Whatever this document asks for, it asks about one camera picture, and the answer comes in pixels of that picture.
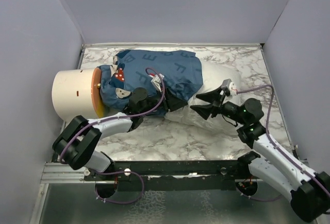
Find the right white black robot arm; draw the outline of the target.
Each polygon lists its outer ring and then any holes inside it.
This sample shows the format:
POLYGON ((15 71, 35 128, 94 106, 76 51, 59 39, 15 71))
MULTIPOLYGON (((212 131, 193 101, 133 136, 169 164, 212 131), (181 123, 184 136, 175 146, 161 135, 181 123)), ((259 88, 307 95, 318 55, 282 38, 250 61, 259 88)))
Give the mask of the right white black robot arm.
POLYGON ((222 115, 241 125, 238 137, 253 151, 239 158, 240 177, 255 176, 268 183, 305 222, 325 214, 329 211, 329 175, 305 165, 270 135, 268 125, 260 123, 264 112, 259 100, 249 98, 240 106, 226 101, 239 93, 228 79, 213 91, 197 94, 196 98, 205 104, 193 105, 191 109, 203 119, 222 115))

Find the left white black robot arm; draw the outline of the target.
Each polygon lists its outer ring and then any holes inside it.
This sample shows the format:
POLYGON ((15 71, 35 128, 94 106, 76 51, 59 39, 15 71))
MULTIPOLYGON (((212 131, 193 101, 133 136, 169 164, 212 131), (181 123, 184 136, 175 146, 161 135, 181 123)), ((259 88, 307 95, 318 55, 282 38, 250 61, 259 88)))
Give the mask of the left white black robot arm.
POLYGON ((165 113, 185 107, 188 102, 174 96, 168 89, 149 96, 144 88, 136 88, 128 99, 123 112, 113 116, 86 119, 74 117, 52 145, 52 149, 73 170, 82 167, 91 169, 103 180, 113 176, 113 160, 103 152, 95 150, 99 140, 118 133, 137 129, 147 115, 158 111, 165 113))

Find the white pillow with red logo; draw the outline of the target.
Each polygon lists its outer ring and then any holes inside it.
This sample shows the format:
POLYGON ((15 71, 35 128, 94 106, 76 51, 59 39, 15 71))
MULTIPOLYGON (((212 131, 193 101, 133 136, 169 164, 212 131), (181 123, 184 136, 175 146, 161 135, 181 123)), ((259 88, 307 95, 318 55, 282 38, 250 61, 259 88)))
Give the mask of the white pillow with red logo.
POLYGON ((167 113, 165 119, 179 124, 202 128, 213 133, 235 135, 236 128, 229 124, 227 120, 223 119, 221 114, 218 114, 213 118, 209 117, 208 119, 204 119, 193 110, 191 106, 198 105, 206 106, 207 109, 211 108, 215 101, 218 102, 220 100, 220 92, 217 89, 220 88, 223 81, 230 79, 234 83, 233 89, 239 90, 241 88, 241 75, 236 70, 205 60, 201 60, 201 65, 203 77, 202 87, 188 100, 186 106, 167 113), (205 94, 211 91, 217 93, 216 98, 207 98, 207 100, 204 101, 196 97, 196 95, 205 94))

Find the blue lettered pillowcase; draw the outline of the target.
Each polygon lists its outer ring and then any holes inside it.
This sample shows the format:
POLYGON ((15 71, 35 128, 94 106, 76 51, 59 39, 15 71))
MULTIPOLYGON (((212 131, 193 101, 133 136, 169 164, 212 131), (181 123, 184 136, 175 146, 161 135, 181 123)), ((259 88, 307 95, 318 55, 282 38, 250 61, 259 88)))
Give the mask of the blue lettered pillowcase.
POLYGON ((101 70, 100 96, 104 105, 123 110, 137 88, 144 88, 154 107, 152 114, 165 116, 187 106, 203 86, 202 64, 195 53, 185 50, 122 50, 101 70))

